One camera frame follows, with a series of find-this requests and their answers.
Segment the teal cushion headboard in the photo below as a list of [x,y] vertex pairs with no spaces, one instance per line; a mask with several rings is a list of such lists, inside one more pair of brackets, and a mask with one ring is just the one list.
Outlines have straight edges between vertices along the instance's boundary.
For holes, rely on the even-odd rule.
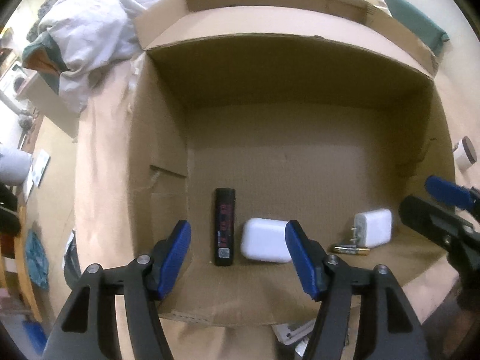
[[442,54],[444,44],[450,40],[442,28],[407,0],[384,1],[391,15],[415,33],[435,56]]

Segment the brown cardboard box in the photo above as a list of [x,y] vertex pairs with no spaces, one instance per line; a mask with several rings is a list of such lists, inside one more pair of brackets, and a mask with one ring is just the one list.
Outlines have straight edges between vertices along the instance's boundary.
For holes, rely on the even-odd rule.
[[329,247],[353,216],[397,211],[425,179],[453,180],[432,51],[363,0],[162,0],[137,17],[143,48],[128,153],[138,250],[192,228],[160,315],[220,326],[312,319],[289,263],[213,262],[214,194],[235,226],[295,219]]

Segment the black lighter with red print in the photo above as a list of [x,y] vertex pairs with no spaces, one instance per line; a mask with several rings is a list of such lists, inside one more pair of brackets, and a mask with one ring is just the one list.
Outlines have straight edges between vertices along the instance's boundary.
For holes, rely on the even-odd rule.
[[228,267],[233,264],[235,201],[236,193],[234,189],[216,189],[214,204],[214,264],[218,267]]

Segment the beige bedside cabinet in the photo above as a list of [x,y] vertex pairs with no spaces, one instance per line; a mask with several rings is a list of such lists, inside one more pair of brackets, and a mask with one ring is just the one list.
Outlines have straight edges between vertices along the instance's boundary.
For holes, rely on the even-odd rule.
[[72,139],[77,138],[79,116],[71,112],[63,99],[36,72],[27,76],[16,93],[19,101],[32,105]]

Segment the white power adapter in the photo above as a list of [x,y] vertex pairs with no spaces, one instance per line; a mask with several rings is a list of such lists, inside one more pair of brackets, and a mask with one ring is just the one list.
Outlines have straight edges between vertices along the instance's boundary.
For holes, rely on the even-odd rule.
[[376,248],[391,241],[392,213],[378,209],[358,213],[353,219],[353,242],[361,248]]

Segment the lavender blanket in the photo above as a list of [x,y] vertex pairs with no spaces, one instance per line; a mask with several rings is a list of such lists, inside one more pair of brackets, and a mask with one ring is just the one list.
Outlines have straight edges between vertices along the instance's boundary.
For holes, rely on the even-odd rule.
[[58,94],[80,114],[100,72],[142,52],[134,19],[160,0],[58,0],[39,24],[58,47],[66,70]]

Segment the AA battery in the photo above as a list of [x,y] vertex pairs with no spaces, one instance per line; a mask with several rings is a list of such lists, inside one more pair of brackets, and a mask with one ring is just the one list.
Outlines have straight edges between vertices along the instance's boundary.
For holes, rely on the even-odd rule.
[[370,253],[370,249],[353,244],[335,244],[332,246],[332,252],[335,254],[366,256]]

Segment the white jar brown lid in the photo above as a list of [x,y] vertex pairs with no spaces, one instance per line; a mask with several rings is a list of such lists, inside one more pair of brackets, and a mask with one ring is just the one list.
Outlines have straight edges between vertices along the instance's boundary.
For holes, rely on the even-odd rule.
[[453,156],[461,172],[467,171],[476,164],[478,156],[473,142],[468,136],[463,136],[453,147]]

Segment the white earbuds case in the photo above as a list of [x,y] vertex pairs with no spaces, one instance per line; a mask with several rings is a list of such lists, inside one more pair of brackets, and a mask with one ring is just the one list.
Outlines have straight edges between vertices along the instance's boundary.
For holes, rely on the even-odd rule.
[[289,263],[283,220],[251,218],[245,222],[241,237],[241,254],[250,260],[266,263]]

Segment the white washing machine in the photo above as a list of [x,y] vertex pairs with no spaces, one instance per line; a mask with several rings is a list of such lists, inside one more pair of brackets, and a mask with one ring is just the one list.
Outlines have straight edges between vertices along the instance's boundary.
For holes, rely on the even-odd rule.
[[7,98],[7,105],[15,112],[24,108],[16,95],[27,76],[20,62],[14,62],[1,76],[1,92]]

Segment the tan bed sheet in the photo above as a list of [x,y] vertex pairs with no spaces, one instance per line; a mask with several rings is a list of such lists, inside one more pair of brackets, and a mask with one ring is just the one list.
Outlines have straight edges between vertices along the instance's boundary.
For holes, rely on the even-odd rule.
[[80,114],[75,176],[76,247],[81,269],[123,266],[134,257],[128,219],[132,63],[116,64]]

